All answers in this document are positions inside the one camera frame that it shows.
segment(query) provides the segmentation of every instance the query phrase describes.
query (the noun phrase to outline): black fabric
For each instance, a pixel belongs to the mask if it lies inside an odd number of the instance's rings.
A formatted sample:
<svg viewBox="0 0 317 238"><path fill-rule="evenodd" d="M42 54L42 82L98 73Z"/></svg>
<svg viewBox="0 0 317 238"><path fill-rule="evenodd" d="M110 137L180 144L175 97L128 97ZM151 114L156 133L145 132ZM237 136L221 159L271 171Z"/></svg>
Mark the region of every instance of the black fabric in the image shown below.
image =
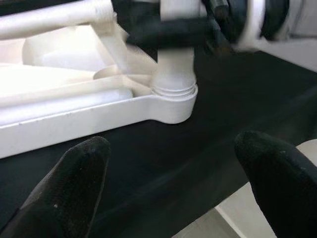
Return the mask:
<svg viewBox="0 0 317 238"><path fill-rule="evenodd" d="M235 141L254 197L278 238L317 237L317 168L295 146L259 132Z"/></svg>
<svg viewBox="0 0 317 238"><path fill-rule="evenodd" d="M102 137L70 148L32 190L0 238L87 237L109 155L109 143Z"/></svg>
<svg viewBox="0 0 317 238"><path fill-rule="evenodd" d="M113 5L129 31L134 3ZM199 93L186 122L150 120L98 134L111 142L112 156L91 238L169 238L206 213L247 182L234 155L243 130L295 145L316 138L317 74L261 52L195 54ZM84 139L0 160L0 226Z"/></svg>

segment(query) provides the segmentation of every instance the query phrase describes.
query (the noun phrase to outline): white plastic base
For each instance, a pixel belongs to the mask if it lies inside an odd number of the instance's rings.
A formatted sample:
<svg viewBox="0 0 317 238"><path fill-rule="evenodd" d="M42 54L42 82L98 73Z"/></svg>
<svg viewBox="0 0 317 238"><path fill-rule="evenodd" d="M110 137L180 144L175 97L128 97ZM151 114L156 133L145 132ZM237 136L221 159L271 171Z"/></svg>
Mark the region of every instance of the white plastic base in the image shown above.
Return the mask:
<svg viewBox="0 0 317 238"><path fill-rule="evenodd" d="M198 88L165 97L151 88L157 64L128 50L124 31L72 26L0 42L0 158L154 119L180 123Z"/></svg>

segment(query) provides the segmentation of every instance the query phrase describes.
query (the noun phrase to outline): black surface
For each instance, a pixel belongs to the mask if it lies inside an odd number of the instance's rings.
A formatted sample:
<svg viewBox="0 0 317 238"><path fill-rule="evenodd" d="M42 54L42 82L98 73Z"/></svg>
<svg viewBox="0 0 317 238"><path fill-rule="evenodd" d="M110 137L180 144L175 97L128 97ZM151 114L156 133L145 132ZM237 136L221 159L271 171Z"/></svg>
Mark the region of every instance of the black surface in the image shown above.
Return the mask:
<svg viewBox="0 0 317 238"><path fill-rule="evenodd" d="M119 3L119 22L129 29L129 2ZM145 121L98 134L112 157L90 237L167 238L213 208L247 181L233 150L243 130L293 144L315 138L317 74L264 53L212 58L200 50L195 71L199 93L186 122ZM83 140L0 160L0 226Z"/></svg>
<svg viewBox="0 0 317 238"><path fill-rule="evenodd" d="M278 238L317 237L317 168L296 147L248 131L235 152L254 197Z"/></svg>

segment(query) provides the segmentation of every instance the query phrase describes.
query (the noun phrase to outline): white plastic frame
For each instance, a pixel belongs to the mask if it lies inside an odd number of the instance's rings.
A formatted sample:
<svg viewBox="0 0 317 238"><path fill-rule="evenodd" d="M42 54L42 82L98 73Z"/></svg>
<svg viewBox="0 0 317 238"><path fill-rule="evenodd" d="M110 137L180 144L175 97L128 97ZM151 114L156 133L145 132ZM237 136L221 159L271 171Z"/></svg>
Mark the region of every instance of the white plastic frame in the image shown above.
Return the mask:
<svg viewBox="0 0 317 238"><path fill-rule="evenodd" d="M39 12L33 13L34 15L31 12L27 14L36 17L35 15ZM19 22L21 17L21 15L18 18L12 16L13 25L21 26L21 22ZM155 80L153 80L153 75L160 63L157 66L148 55L139 49L127 49L124 43L125 33L116 24L115 14L112 21L107 20L106 26L107 29L104 30L98 24L92 24L99 40L106 49L103 55L106 55L107 58L103 61L103 68L97 71L95 68L86 68L86 71L80 70L81 62L76 64L75 69L68 69L67 65L64 68L52 68L48 67L47 61L40 61L41 67L39 68L37 66L39 61L34 61L35 58L30 56L35 54L37 59L42 59L45 54L49 54L55 49L63 49L63 47L67 47L67 44L60 45L58 43L59 32L74 31L75 28L75 32L79 29L80 32L92 34L90 30L86 29L90 26L70 26L31 38L9 40L2 42L2 44L0 42L0 48L2 45L4 49L7 49L7 57L2 58L2 64L0 64L0 73L1 69L3 72L5 70L7 72L19 70L18 75L21 78L15 79L16 82L27 80L33 82L34 85L34 87L20 87L19 90L13 89L11 92L2 88L1 93L0 90L0 116L1 110L3 115L4 113L10 115L11 110L18 117L19 113L17 112L21 112L20 118L14 118L14 121L10 123L5 123L6 121L3 120L4 123L0 125L0 158L143 120L154 119L175 124L190 117L198 88L195 84L193 68L183 65L184 70L182 70L182 62L188 62L186 65L192 66L192 50L185 51L184 54L179 51L178 58L170 60L170 63L176 63L178 67L174 70L169 67L168 74L164 73L166 72L164 67L168 64L162 64L159 71L161 73L155 74ZM21 31L23 28L18 27L18 29L15 34L25 35L26 32ZM46 41L52 38L51 45L45 42L46 47L50 47L49 51L38 51L40 45L44 42L41 40L42 38ZM41 79L45 80L47 75L52 74L52 72L60 80L57 82L50 81L47 84L43 83ZM4 73L0 76L1 83L8 78ZM155 86L160 82L166 82L165 77L172 80L164 88L165 92L171 93L159 95L155 93ZM186 86L188 82L191 86L190 90ZM109 95L111 100L104 99L104 95ZM66 107L62 109L59 107L62 107L63 100L65 100L65 105L68 105L68 107L70 105L71 110L65 112L63 109L66 109ZM88 106L86 105L84 108L82 107L83 100L89 100L85 102ZM31 118L29 117L30 114L23 113L23 111L36 110L36 105L39 105L38 108L41 109L40 113L36 112L36 118Z"/></svg>

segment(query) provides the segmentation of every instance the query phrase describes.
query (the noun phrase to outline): white tube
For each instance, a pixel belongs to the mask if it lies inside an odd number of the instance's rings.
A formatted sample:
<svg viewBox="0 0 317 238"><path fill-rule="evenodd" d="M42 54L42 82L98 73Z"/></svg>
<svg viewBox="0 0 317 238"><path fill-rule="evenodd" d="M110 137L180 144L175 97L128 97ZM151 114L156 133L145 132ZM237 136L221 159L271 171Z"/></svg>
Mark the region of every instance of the white tube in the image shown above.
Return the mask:
<svg viewBox="0 0 317 238"><path fill-rule="evenodd" d="M133 98L128 88L0 109L0 126Z"/></svg>
<svg viewBox="0 0 317 238"><path fill-rule="evenodd" d="M200 15L200 0L161 0L161 20L191 18ZM184 97L195 90L194 50L162 50L158 52L158 70L153 91L162 96Z"/></svg>
<svg viewBox="0 0 317 238"><path fill-rule="evenodd" d="M0 40L24 38L66 26L113 21L111 0L82 0L0 17Z"/></svg>

